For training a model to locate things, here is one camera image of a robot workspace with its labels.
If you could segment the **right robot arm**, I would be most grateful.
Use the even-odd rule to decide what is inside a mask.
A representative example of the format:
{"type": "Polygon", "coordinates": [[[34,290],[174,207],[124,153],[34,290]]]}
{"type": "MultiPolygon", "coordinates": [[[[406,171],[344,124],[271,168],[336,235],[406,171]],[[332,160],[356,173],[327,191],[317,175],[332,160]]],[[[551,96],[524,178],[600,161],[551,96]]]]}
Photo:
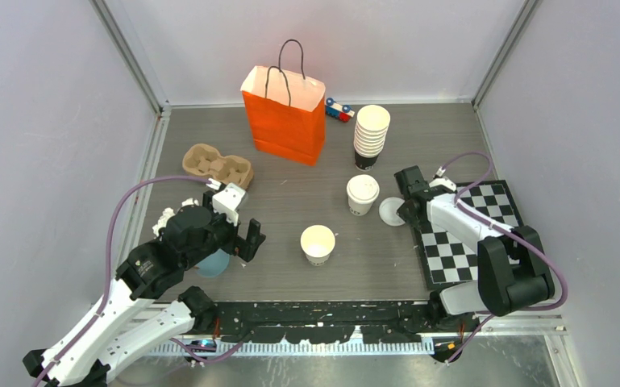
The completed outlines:
{"type": "Polygon", "coordinates": [[[485,311],[505,316],[544,302],[555,295],[555,282],[543,259],[538,232],[528,226],[497,222],[461,199],[457,185],[439,170],[426,181],[417,166],[394,174],[404,198],[397,215],[421,231],[443,229],[476,255],[475,281],[466,281],[431,294],[429,323],[448,331],[462,314],[485,311]]]}

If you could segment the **white plastic cup lid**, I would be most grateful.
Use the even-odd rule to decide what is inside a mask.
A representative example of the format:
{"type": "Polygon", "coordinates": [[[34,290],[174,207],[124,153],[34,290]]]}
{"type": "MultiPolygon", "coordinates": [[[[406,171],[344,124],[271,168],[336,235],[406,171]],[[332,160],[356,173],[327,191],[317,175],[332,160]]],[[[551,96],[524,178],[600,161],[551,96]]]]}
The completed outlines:
{"type": "Polygon", "coordinates": [[[380,186],[376,179],[368,174],[352,177],[346,186],[348,197],[359,204],[368,204],[376,200],[380,193],[380,186]]]}

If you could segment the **white paper coffee cup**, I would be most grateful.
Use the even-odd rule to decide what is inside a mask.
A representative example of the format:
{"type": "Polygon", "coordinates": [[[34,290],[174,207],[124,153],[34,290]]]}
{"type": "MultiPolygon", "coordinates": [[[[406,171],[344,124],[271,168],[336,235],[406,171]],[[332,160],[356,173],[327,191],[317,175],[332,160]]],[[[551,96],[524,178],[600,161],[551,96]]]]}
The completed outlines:
{"type": "Polygon", "coordinates": [[[368,200],[361,200],[358,198],[354,198],[353,196],[348,196],[347,198],[348,208],[350,212],[355,216],[366,215],[371,210],[372,205],[375,201],[375,198],[370,198],[368,200]]]}

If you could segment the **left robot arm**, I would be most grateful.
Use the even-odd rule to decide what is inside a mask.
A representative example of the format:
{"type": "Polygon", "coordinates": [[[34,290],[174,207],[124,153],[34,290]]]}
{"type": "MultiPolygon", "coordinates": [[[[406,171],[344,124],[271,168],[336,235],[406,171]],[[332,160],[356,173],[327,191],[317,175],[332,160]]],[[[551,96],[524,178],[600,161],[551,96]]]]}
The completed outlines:
{"type": "Polygon", "coordinates": [[[215,307],[197,286],[136,328],[123,331],[123,327],[182,282],[185,271],[216,252],[252,260],[266,240],[260,229],[260,223],[251,219],[242,238],[225,214],[207,206],[183,206],[167,219],[155,239],[134,248],[119,265],[104,311],[90,311],[53,347],[28,352],[23,358],[25,369],[46,386],[105,386],[174,335],[208,332],[214,326],[215,307]]]}

